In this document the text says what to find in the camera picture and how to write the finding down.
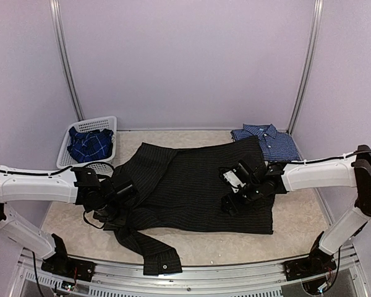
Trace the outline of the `blue checked shirt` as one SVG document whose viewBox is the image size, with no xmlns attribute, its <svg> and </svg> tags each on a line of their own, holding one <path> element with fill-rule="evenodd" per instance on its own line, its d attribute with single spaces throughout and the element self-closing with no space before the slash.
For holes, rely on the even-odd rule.
<svg viewBox="0 0 371 297">
<path fill-rule="evenodd" d="M 233 141 L 248 137 L 258 138 L 262 155 L 265 161 L 300 161 L 300 155 L 292 137 L 278 131 L 274 125 L 243 124 L 242 129 L 231 131 Z"/>
</svg>

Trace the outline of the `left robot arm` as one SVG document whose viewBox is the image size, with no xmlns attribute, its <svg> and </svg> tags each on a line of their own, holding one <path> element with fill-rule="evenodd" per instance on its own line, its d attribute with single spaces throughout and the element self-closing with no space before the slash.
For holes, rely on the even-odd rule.
<svg viewBox="0 0 371 297">
<path fill-rule="evenodd" d="M 10 205 L 16 201 L 49 201 L 81 205 L 106 224 L 119 219 L 125 204 L 137 193 L 127 174 L 105 176 L 90 164 L 67 166 L 57 171 L 19 170 L 0 166 L 0 232 L 33 251 L 61 275 L 74 269 L 63 240 L 49 234 Z"/>
</svg>

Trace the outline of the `black pinstripe long sleeve shirt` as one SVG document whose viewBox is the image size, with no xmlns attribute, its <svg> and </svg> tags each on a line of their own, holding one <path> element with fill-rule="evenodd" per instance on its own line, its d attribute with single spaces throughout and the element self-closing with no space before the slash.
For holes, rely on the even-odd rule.
<svg viewBox="0 0 371 297">
<path fill-rule="evenodd" d="M 114 175 L 128 175 L 137 194 L 124 204 L 126 222 L 114 234 L 120 245 L 143 257 L 145 275 L 182 270 L 177 251 L 145 235 L 149 228 L 272 234 L 273 196 L 250 205 L 238 204 L 233 216 L 221 209 L 229 187 L 220 180 L 219 170 L 240 160 L 264 165 L 257 137 L 201 148 L 143 143 L 127 162 L 116 167 Z"/>
</svg>

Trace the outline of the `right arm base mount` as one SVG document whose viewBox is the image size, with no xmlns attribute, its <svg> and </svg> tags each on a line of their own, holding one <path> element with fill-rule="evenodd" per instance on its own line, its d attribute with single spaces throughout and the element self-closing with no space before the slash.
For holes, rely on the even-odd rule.
<svg viewBox="0 0 371 297">
<path fill-rule="evenodd" d="M 333 253 L 327 254 L 320 249 L 322 236 L 323 232 L 314 241 L 308 256 L 296 260 L 287 260 L 283 263 L 287 281 L 308 278 L 337 269 Z"/>
</svg>

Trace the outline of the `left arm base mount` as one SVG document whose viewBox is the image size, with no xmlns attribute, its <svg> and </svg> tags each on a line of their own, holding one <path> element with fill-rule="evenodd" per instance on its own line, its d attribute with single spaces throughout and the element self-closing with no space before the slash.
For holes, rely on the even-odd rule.
<svg viewBox="0 0 371 297">
<path fill-rule="evenodd" d="M 52 234 L 55 247 L 54 254 L 43 259 L 41 269 L 62 277 L 91 282 L 96 264 L 92 261 L 69 257 L 62 238 Z"/>
</svg>

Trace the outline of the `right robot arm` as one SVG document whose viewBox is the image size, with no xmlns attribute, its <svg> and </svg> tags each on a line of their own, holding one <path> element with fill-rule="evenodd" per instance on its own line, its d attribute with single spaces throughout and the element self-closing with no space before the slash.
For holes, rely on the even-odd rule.
<svg viewBox="0 0 371 297">
<path fill-rule="evenodd" d="M 303 161 L 276 161 L 265 165 L 239 160 L 232 168 L 221 167 L 220 179 L 232 193 L 222 198 L 224 212 L 231 216 L 241 205 L 276 194 L 321 187 L 351 187 L 357 190 L 354 205 L 315 241 L 304 261 L 304 270 L 318 274 L 336 251 L 371 220 L 371 149 L 367 145 L 341 156 Z"/>
</svg>

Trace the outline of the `white plastic laundry basket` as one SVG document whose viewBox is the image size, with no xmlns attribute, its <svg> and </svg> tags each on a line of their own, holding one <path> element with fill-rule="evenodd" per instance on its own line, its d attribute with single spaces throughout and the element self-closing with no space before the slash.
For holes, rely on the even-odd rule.
<svg viewBox="0 0 371 297">
<path fill-rule="evenodd" d="M 71 127 L 75 127 L 75 129 L 78 132 L 90 132 L 96 129 L 112 130 L 114 132 L 112 155 L 107 159 L 103 159 L 99 161 L 93 161 L 89 163 L 77 163 L 67 152 L 67 146 L 70 144 L 69 129 Z M 59 150 L 59 155 L 58 155 L 58 159 L 56 162 L 56 166 L 59 169 L 66 168 L 68 166 L 73 166 L 73 167 L 87 166 L 89 168 L 94 169 L 95 172 L 99 174 L 110 173 L 111 171 L 114 170 L 111 164 L 116 154 L 116 130 L 117 130 L 117 117 L 115 116 L 106 116 L 106 117 L 101 117 L 101 118 L 88 119 L 88 120 L 84 120 L 84 121 L 71 124 L 67 128 L 67 132 L 65 133 L 64 140 L 62 141 L 62 145 Z"/>
</svg>

